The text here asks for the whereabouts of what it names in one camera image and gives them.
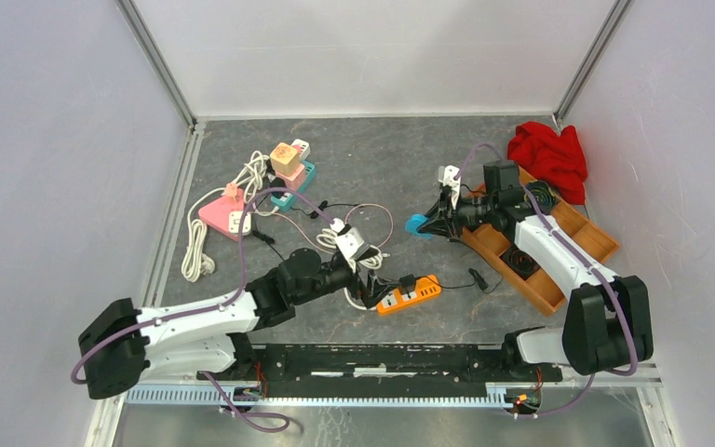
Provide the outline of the blue folding extension socket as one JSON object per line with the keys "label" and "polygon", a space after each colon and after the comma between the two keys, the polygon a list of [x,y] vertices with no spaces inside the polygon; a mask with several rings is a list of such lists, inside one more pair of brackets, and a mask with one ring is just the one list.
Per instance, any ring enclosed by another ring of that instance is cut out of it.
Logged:
{"label": "blue folding extension socket", "polygon": [[429,222],[429,219],[423,214],[415,213],[413,214],[404,224],[404,229],[407,233],[414,237],[421,237],[424,239],[431,239],[434,236],[427,232],[422,232],[422,227]]}

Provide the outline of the orange power strip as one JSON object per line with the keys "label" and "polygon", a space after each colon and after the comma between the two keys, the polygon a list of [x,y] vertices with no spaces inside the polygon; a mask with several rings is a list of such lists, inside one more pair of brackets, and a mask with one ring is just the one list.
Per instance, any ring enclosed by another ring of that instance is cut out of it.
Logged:
{"label": "orange power strip", "polygon": [[434,275],[417,277],[415,291],[401,295],[399,289],[393,290],[375,307],[380,316],[387,316],[416,306],[441,295],[443,288]]}

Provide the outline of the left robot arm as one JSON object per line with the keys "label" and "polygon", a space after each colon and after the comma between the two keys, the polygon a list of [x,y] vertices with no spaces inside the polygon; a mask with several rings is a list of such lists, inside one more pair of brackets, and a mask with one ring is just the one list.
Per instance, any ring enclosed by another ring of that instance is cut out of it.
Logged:
{"label": "left robot arm", "polygon": [[93,400],[147,379],[191,373],[244,379],[255,367],[250,332],[288,321],[298,306],[337,291],[372,309],[392,288],[373,271],[363,278],[341,254],[323,261],[298,249],[243,289],[207,300],[142,308],[129,298],[111,302],[79,335],[81,359],[71,377]]}

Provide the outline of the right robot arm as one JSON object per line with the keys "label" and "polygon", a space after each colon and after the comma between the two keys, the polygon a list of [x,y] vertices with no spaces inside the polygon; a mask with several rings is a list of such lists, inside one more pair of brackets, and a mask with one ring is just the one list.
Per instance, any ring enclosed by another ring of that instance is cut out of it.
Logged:
{"label": "right robot arm", "polygon": [[500,356],[503,373],[523,380],[538,364],[568,366],[581,375],[634,374],[654,353],[648,289],[636,276],[622,277],[603,264],[604,235],[584,220],[572,233],[542,206],[510,160],[484,165],[484,189],[461,192],[462,171],[438,170],[439,196],[419,226],[421,234],[466,244],[545,314],[566,306],[558,328],[508,334]]}

